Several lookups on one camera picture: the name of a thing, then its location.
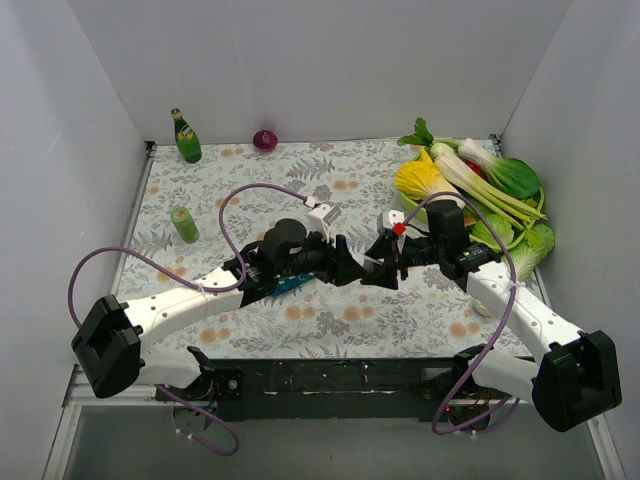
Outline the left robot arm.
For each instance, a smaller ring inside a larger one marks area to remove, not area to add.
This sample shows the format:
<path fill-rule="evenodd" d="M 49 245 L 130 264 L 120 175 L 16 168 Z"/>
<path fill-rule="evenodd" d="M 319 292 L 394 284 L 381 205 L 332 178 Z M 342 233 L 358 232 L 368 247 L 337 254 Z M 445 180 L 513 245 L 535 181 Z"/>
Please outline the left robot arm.
<path fill-rule="evenodd" d="M 195 288 L 174 288 L 145 298 L 97 300 L 72 341 L 72 349 L 93 393 L 115 396 L 135 384 L 180 389 L 193 400 L 213 386 L 200 354 L 169 351 L 166 336 L 210 316 L 239 310 L 274 294 L 286 280 L 310 274 L 334 286 L 363 278 L 361 258 L 344 236 L 327 240 L 293 219 L 276 223 L 239 258 L 198 279 Z"/>

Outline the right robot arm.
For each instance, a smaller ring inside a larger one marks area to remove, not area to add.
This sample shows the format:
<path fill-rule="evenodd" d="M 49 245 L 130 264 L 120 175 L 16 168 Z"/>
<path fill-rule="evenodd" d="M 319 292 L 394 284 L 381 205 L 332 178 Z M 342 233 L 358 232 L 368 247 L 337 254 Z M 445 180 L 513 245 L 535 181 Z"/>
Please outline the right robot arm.
<path fill-rule="evenodd" d="M 494 339 L 457 354 L 453 384 L 438 415 L 457 394 L 471 398 L 484 389 L 497 390 L 533 405 L 547 425 L 566 432 L 621 404 L 616 347 L 608 335 L 584 331 L 519 285 L 513 264 L 471 241 L 455 201 L 432 201 L 426 213 L 429 232 L 421 238 L 407 237 L 403 213 L 379 215 L 379 237 L 365 254 L 373 265 L 363 284 L 395 290 L 409 268 L 436 265 L 491 314 L 501 316 L 500 328 L 510 329 L 532 355 L 526 360 L 505 354 L 495 349 Z"/>

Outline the white pill bottle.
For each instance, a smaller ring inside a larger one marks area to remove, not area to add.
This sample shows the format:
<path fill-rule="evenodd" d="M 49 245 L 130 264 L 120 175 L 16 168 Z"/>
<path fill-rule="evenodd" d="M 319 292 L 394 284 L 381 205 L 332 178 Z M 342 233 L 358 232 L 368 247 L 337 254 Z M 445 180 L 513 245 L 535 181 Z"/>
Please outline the white pill bottle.
<path fill-rule="evenodd" d="M 379 260 L 372 259 L 364 254 L 356 254 L 354 260 L 367 271 L 372 271 L 375 267 L 382 265 Z"/>

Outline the teal pill organizer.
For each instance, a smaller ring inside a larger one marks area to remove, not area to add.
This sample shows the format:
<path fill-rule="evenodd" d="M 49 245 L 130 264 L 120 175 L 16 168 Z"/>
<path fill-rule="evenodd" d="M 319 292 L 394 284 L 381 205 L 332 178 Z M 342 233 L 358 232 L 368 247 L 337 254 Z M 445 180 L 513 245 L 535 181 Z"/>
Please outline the teal pill organizer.
<path fill-rule="evenodd" d="M 273 292 L 274 296 L 283 295 L 289 291 L 296 290 L 298 287 L 313 280 L 313 274 L 304 274 L 295 277 L 280 278 Z"/>

